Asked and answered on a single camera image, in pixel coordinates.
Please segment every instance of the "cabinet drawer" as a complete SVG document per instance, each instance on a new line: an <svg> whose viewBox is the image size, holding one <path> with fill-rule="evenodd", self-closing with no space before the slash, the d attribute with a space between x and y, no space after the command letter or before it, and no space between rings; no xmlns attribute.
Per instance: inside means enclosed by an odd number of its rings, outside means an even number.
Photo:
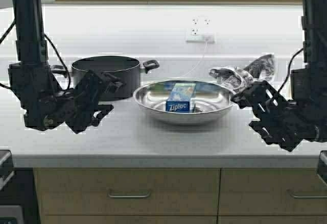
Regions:
<svg viewBox="0 0 327 224"><path fill-rule="evenodd" d="M219 216L219 224L325 224L326 216Z"/></svg>
<svg viewBox="0 0 327 224"><path fill-rule="evenodd" d="M44 215L217 215L217 169L38 169Z"/></svg>
<svg viewBox="0 0 327 224"><path fill-rule="evenodd" d="M215 216L46 216L46 224L216 224Z"/></svg>
<svg viewBox="0 0 327 224"><path fill-rule="evenodd" d="M327 215L327 199L299 200L296 195L327 195L314 169L223 169L219 215Z"/></svg>

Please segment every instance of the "backsplash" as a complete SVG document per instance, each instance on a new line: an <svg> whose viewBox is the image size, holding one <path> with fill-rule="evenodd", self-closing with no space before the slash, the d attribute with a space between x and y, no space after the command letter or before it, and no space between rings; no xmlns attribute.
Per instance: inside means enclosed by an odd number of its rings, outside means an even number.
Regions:
<svg viewBox="0 0 327 224"><path fill-rule="evenodd" d="M276 79L280 81L287 61L302 46L301 16L301 6L43 6L45 32L68 65L101 55L158 60L160 69L144 80L179 77L190 70L187 77L211 79L208 70L214 66L244 67L261 55L273 53L278 61ZM205 43L186 42L196 27L195 18L210 20L214 44L205 47ZM12 19L12 9L0 10L0 29L4 31ZM0 46L0 80L8 79L8 65L16 62L15 40L12 31ZM51 48L49 59L50 64L59 64ZM302 66L301 57L298 59L295 67Z"/></svg>

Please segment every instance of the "white cable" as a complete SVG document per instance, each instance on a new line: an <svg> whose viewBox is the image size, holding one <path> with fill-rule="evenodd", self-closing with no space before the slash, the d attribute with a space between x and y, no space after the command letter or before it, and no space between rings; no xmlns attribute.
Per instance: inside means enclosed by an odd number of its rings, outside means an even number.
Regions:
<svg viewBox="0 0 327 224"><path fill-rule="evenodd" d="M205 42L204 52L203 52L203 55L202 55L202 58L200 59L200 61L190 71L188 71L187 73L183 74L181 77L185 77L186 75L188 75L189 73L191 73L195 68L197 68L201 64L201 62L203 61L204 56L206 54L206 48L207 47L208 47L208 41Z"/></svg>

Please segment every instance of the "metal drawer pull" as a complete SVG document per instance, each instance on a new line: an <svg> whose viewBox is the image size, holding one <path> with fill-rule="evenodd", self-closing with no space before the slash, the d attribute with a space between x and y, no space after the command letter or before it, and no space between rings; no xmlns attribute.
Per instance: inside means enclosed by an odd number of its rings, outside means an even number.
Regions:
<svg viewBox="0 0 327 224"><path fill-rule="evenodd" d="M114 195L112 190L109 190L108 197L109 198L149 198L151 196L151 190L149 190L144 195Z"/></svg>
<svg viewBox="0 0 327 224"><path fill-rule="evenodd" d="M321 196L298 196L298 195L295 195L295 193L288 189L287 190L288 194L296 199L296 200L327 200L327 196L324 196L324 195L321 195Z"/></svg>

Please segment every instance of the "blue box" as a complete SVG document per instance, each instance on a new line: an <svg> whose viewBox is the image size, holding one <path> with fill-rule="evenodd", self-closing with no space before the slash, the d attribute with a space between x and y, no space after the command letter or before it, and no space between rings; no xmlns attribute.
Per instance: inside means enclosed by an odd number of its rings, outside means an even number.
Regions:
<svg viewBox="0 0 327 224"><path fill-rule="evenodd" d="M166 101L166 111L175 113L192 113L195 93L194 83L176 83Z"/></svg>

